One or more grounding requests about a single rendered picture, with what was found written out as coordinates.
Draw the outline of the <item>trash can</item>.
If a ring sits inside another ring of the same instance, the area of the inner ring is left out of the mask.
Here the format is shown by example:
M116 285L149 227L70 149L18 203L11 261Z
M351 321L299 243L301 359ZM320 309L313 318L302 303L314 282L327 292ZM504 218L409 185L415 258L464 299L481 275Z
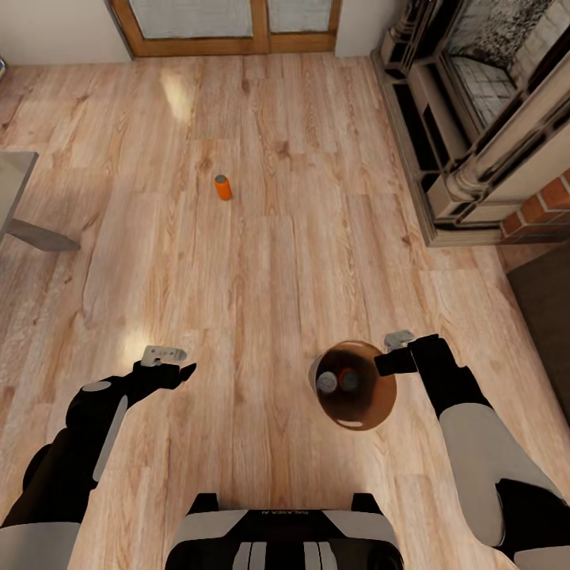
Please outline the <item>trash can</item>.
M310 386L317 403L336 425L355 431L373 430L389 417L397 400L396 373L381 376L374 357L384 355L373 344L362 340L344 340L333 345L313 361L309 370ZM359 386L352 391L337 386L332 393L321 393L315 386L318 366L333 371L329 363L345 364L358 372ZM356 426L358 425L358 426Z

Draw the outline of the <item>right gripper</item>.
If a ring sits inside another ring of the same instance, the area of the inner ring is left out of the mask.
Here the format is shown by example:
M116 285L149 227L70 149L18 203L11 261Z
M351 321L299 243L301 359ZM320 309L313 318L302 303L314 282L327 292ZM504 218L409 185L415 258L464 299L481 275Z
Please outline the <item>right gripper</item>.
M378 368L379 374L383 376L389 376L389 374L404 374L404 373L416 373L414 370L407 369L407 367L402 366L399 359L399 349L395 349L384 355L379 355L374 357L376 362L376 367Z

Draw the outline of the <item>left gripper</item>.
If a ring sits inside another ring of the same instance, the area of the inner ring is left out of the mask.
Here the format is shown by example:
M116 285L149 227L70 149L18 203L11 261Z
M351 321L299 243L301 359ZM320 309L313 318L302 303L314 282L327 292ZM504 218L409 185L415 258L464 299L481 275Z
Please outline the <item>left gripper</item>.
M162 363L160 366L141 366L141 360L133 364L132 374L137 374L146 383L146 398L157 389L176 389L183 381L187 381L194 372L196 364L180 368L179 365Z

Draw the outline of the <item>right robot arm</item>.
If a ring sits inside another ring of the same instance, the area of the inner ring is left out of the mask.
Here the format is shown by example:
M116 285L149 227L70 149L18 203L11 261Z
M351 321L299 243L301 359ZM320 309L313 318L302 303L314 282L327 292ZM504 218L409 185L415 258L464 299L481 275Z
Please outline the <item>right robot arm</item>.
M437 333L386 334L379 374L420 373L443 433L467 526L519 570L570 570L570 506ZM406 344L406 346L403 346Z

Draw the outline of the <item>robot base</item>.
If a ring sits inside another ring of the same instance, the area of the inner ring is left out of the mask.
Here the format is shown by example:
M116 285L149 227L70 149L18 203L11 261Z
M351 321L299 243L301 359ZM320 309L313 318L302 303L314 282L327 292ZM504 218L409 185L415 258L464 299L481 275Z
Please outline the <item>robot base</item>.
M165 570L233 570L241 543L329 543L337 570L405 570L393 525L372 493L354 493L351 511L220 511L200 493L177 526Z

